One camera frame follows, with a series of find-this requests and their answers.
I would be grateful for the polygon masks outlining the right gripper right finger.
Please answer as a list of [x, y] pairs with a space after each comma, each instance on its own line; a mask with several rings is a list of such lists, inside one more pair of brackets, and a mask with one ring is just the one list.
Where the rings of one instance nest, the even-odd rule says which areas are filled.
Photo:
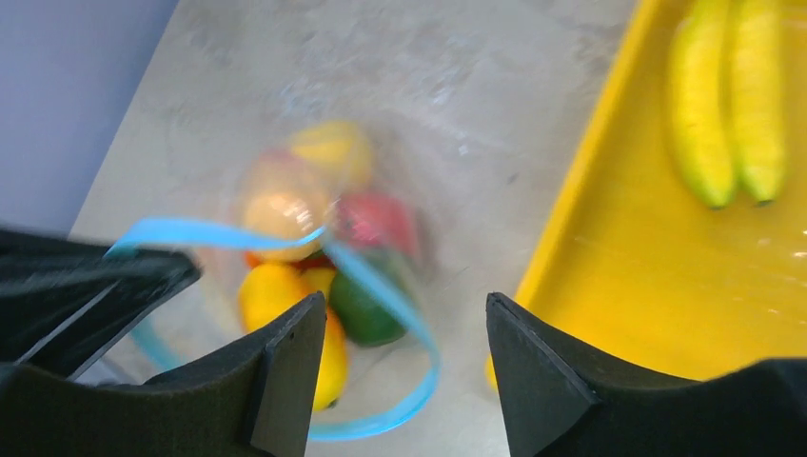
[[699, 382], [643, 368], [486, 299], [513, 456], [802, 456], [806, 362], [767, 359]]

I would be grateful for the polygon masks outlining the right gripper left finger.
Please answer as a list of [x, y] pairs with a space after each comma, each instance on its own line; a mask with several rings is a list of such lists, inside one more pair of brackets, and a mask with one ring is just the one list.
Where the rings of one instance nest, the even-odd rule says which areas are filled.
[[1, 367], [5, 456], [302, 456], [325, 299], [140, 386], [91, 387]]

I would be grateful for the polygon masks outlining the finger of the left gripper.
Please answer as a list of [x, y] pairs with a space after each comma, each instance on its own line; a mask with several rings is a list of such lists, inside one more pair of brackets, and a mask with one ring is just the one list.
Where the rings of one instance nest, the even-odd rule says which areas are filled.
[[201, 271], [182, 252], [1, 230], [1, 361], [75, 380]]

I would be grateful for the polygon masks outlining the green avocado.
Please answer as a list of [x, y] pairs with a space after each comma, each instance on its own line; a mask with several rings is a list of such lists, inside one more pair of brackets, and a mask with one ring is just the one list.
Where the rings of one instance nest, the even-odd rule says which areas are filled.
[[[401, 293], [410, 295], [404, 280], [404, 257], [399, 252], [373, 248], [364, 251], [364, 259]], [[407, 333], [378, 300], [340, 269], [330, 284], [329, 306], [338, 316], [346, 336], [360, 347], [387, 345]]]

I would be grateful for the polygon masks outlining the yellow plastic tray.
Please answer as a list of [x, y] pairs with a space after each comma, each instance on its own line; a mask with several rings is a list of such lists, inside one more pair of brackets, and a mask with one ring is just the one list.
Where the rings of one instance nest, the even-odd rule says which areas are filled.
[[806, 353], [806, 5], [784, 5], [783, 192], [704, 206], [667, 148], [662, 88], [682, 1], [641, 1], [515, 299], [633, 364], [703, 380]]

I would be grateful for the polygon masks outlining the peach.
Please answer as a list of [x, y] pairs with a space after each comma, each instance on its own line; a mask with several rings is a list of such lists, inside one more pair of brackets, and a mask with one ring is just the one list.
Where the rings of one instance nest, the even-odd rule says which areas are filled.
[[325, 181], [305, 162], [287, 155], [259, 158], [242, 186], [240, 225], [258, 234], [296, 240], [320, 228], [330, 195]]

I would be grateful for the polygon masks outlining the clear zip top bag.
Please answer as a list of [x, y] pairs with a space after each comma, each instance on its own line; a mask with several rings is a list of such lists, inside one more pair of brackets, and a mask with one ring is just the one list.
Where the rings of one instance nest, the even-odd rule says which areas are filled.
[[177, 180], [111, 253], [178, 250], [202, 275], [186, 304], [134, 329], [135, 346], [164, 372], [321, 295], [309, 437], [359, 440], [412, 420], [442, 368], [412, 151], [399, 129], [336, 119], [175, 158]]

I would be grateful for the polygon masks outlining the red apple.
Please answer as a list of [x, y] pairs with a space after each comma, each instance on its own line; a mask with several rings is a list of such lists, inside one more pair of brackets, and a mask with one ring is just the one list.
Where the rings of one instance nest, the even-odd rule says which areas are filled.
[[393, 248], [411, 259], [421, 257], [416, 213], [398, 198], [349, 193], [338, 202], [337, 216], [340, 236], [354, 248]]

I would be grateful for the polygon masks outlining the yellow lemon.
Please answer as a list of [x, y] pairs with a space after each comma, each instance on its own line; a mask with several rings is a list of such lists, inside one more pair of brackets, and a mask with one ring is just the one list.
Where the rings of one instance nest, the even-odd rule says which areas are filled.
[[372, 181], [375, 152], [364, 129], [348, 120], [329, 120], [298, 130], [289, 150], [320, 168], [339, 185], [367, 188]]

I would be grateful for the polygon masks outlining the yellow banana bunch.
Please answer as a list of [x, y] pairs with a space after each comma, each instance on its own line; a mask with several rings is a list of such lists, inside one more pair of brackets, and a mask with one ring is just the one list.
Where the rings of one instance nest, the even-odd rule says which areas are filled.
[[670, 43], [666, 105], [686, 186], [711, 209], [745, 188], [778, 198], [789, 156], [784, 7], [780, 1], [693, 1]]

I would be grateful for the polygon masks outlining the orange mango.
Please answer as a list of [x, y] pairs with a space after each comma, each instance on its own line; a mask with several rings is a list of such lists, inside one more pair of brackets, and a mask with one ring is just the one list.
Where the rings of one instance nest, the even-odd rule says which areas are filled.
[[[251, 333], [278, 318], [307, 295], [320, 291], [329, 297], [333, 268], [303, 272], [288, 264], [264, 263], [253, 268], [240, 286], [238, 303], [245, 331]], [[338, 316], [326, 310], [325, 339], [315, 388], [315, 412], [334, 407], [348, 380], [346, 336]]]

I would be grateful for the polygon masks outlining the orange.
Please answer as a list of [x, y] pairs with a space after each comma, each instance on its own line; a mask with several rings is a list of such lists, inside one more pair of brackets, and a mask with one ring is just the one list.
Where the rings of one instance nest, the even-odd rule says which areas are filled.
[[246, 251], [244, 253], [244, 258], [246, 265], [250, 269], [257, 268], [258, 266], [262, 265], [265, 262], [262, 256], [252, 251]]

